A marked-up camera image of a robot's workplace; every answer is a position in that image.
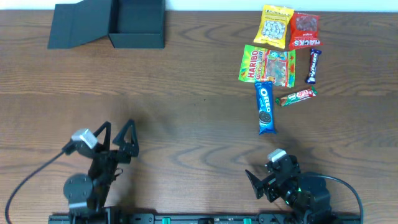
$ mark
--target black box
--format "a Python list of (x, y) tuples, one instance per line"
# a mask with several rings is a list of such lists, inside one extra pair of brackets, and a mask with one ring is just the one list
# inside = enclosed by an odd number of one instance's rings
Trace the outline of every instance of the black box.
[(106, 35), (114, 48), (164, 48), (165, 0), (84, 0), (55, 5), (48, 49)]

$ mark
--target white background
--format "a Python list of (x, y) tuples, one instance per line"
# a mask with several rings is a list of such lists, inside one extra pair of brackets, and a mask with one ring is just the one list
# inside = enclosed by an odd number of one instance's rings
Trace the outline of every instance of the white background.
[[(0, 9), (54, 9), (81, 0), (0, 0)], [(167, 10), (261, 11), (264, 4), (298, 11), (398, 12), (398, 0), (166, 0)]]

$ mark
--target wooden table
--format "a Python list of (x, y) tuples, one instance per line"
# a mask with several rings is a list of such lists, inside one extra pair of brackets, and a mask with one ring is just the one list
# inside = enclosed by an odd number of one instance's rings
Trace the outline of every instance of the wooden table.
[[(135, 119), (139, 157), (107, 205), (159, 213), (288, 210), (256, 200), (244, 169), (266, 176), (276, 148), (303, 170), (334, 175), (360, 194), (366, 223), (398, 222), (398, 14), (318, 13), (324, 46), (319, 96), (275, 107), (277, 135), (258, 135), (253, 84), (238, 81), (260, 12), (167, 12), (166, 48), (113, 49), (107, 38), (47, 50), (52, 11), (0, 12), (0, 209), (14, 187), (80, 128)], [(293, 89), (305, 88), (309, 49), (297, 51)], [(63, 183), (90, 160), (63, 156), (21, 188), (14, 223), (67, 212)], [(328, 182), (335, 211), (358, 214), (344, 186)], [(4, 223), (0, 213), (0, 223)]]

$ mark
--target blue oreo wrapper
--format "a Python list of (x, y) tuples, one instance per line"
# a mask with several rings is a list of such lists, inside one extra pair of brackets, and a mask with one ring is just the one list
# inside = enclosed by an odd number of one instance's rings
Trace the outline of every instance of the blue oreo wrapper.
[(259, 110), (259, 134), (274, 133), (274, 100), (272, 98), (272, 82), (258, 82), (254, 84)]
[(308, 73), (308, 77), (305, 80), (307, 84), (315, 84), (315, 73), (317, 72), (317, 65), (319, 55), (322, 54), (322, 51), (317, 49), (311, 49), (311, 59), (310, 59), (310, 72)]

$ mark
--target red candy bag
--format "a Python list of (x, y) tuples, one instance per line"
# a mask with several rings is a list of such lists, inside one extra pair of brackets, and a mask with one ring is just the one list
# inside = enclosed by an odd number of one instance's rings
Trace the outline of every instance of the red candy bag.
[(289, 50), (323, 45), (318, 39), (319, 16), (295, 12), (290, 30)]

